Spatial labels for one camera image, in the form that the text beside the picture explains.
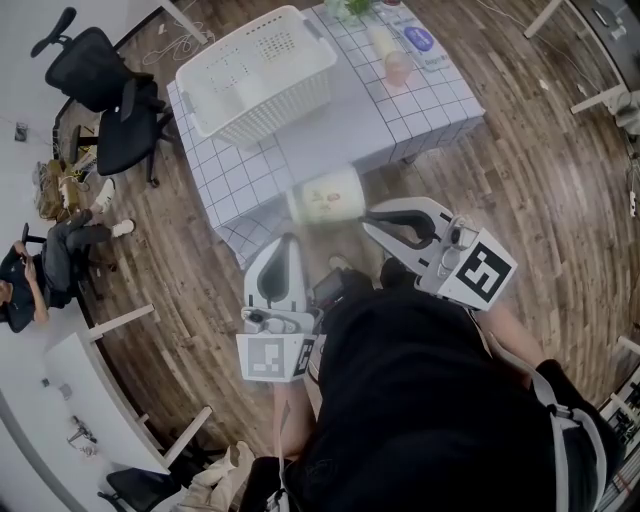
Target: chair backrest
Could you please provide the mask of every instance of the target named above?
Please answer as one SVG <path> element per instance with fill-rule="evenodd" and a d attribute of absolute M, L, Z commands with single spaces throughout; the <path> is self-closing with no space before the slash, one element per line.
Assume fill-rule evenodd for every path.
<path fill-rule="evenodd" d="M 111 473 L 107 476 L 107 482 L 118 498 L 136 512 L 150 512 L 181 488 L 170 475 L 135 468 Z"/>
<path fill-rule="evenodd" d="M 120 105 L 133 77 L 107 35 L 92 27 L 64 44 L 45 81 L 89 110 L 102 112 Z"/>

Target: power socket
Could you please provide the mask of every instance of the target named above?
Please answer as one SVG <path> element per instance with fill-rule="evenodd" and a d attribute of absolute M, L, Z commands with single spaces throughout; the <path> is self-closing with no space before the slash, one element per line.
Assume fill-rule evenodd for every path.
<path fill-rule="evenodd" d="M 635 219 L 636 212 L 636 193 L 632 190 L 629 192 L 629 213 L 631 214 L 631 218 Z"/>

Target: person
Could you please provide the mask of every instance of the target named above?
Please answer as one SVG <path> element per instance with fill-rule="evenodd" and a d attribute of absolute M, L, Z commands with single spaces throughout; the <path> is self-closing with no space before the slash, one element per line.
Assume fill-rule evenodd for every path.
<path fill-rule="evenodd" d="M 124 220 L 111 228 L 87 226 L 105 213 L 115 195 L 115 183 L 108 179 L 90 208 L 81 210 L 49 230 L 39 255 L 31 256 L 21 241 L 13 244 L 0 263 L 0 306 L 9 327 L 21 332 L 29 323 L 49 320 L 45 290 L 66 293 L 71 286 L 71 255 L 86 245 L 106 242 L 132 233 L 135 223 Z"/>
<path fill-rule="evenodd" d="M 556 510 L 549 411 L 490 356 L 481 332 L 536 368 L 558 403 L 593 418 L 610 481 L 623 453 L 613 430 L 509 310 L 497 303 L 476 323 L 415 290 L 415 277 L 391 258 L 374 290 L 342 270 L 343 298 L 322 325 L 317 421 L 302 380 L 274 385 L 291 510 Z M 596 455 L 582 428 L 572 432 L 570 510 L 591 511 Z M 256 459 L 240 512 L 265 510 L 279 489 L 278 458 Z"/>

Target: black t-shirt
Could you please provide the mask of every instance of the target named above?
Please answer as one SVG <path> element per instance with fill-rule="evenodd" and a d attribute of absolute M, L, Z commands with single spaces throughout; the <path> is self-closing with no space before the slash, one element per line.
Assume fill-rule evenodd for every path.
<path fill-rule="evenodd" d="M 44 290 L 45 278 L 42 257 L 40 255 L 34 256 L 33 264 L 36 268 L 38 287 L 40 290 Z M 31 287 L 24 276 L 24 264 L 14 247 L 11 247 L 0 264 L 0 280 L 13 285 L 11 301 L 9 304 L 4 304 L 3 309 L 11 330 L 15 333 L 21 332 L 33 320 L 36 307 Z"/>
<path fill-rule="evenodd" d="M 379 290 L 327 322 L 318 423 L 285 473 L 304 512 L 555 510 L 549 413 L 488 356 L 462 308 Z M 561 402 L 598 417 L 611 474 L 611 430 L 555 361 L 538 370 Z"/>

